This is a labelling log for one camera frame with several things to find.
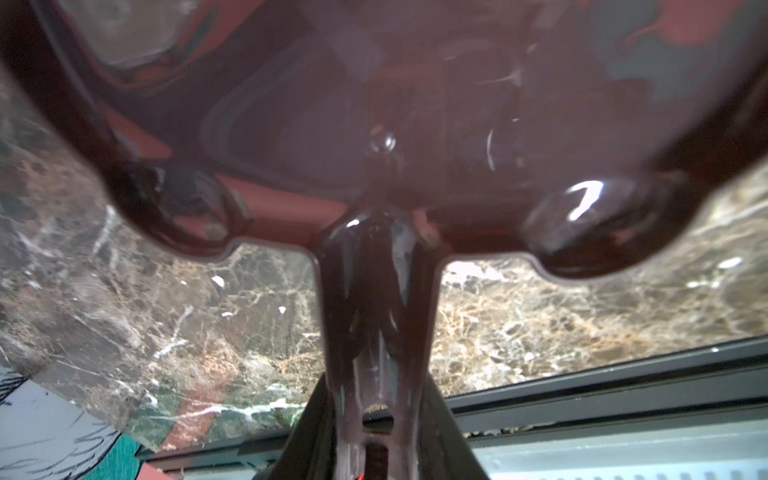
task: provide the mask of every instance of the marble countertop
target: marble countertop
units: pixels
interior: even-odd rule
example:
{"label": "marble countertop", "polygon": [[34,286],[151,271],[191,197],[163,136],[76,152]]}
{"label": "marble countertop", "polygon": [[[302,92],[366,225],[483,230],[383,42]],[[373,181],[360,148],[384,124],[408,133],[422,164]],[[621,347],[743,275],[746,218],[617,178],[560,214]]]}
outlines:
{"label": "marble countertop", "polygon": [[[0,172],[0,365],[153,449],[296,421],[323,370],[308,258],[159,250],[2,77]],[[762,168],[666,252],[591,283],[452,263],[433,376],[448,396],[767,334],[767,207]]]}

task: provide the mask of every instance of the glossy dark red plastic part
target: glossy dark red plastic part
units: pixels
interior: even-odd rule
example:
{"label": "glossy dark red plastic part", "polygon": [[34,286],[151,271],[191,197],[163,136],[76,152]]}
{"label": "glossy dark red plastic part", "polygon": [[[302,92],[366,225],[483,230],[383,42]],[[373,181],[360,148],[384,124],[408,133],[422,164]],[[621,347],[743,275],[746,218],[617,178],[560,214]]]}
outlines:
{"label": "glossy dark red plastic part", "polygon": [[617,272],[768,147],[763,0],[206,0],[149,50],[84,5],[4,2],[2,60],[161,245],[317,259],[337,478],[415,478],[449,258]]}

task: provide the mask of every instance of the teal fabric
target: teal fabric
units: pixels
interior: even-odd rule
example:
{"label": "teal fabric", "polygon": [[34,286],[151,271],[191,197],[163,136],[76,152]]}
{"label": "teal fabric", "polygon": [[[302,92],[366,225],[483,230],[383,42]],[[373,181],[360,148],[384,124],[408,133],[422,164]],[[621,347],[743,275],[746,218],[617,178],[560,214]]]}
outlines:
{"label": "teal fabric", "polygon": [[138,442],[121,435],[104,459],[83,475],[81,480],[135,480],[141,468],[135,456],[138,449]]}

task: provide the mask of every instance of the red surface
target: red surface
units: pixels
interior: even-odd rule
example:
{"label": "red surface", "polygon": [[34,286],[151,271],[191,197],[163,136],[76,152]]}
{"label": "red surface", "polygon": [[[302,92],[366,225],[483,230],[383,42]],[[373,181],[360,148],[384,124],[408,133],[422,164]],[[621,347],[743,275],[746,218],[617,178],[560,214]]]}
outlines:
{"label": "red surface", "polygon": [[160,470],[156,469],[155,467],[150,467],[149,465],[142,465],[141,470],[139,471],[139,475],[136,477],[136,480],[172,480],[171,477],[168,475],[165,475]]}
{"label": "red surface", "polygon": [[746,0],[657,0],[661,14],[651,25],[627,38],[631,45],[649,34],[677,47],[693,47],[716,40]]}

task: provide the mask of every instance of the brown marble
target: brown marble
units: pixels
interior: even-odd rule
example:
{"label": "brown marble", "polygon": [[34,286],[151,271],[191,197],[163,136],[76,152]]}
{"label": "brown marble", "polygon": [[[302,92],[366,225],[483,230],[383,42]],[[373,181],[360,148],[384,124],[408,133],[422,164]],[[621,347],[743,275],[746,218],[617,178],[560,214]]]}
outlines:
{"label": "brown marble", "polygon": [[[768,169],[638,268],[580,285],[453,263],[432,374],[446,395],[768,333]],[[0,80],[0,364],[154,449],[292,425],[323,370],[312,264],[221,263],[139,237]]]}

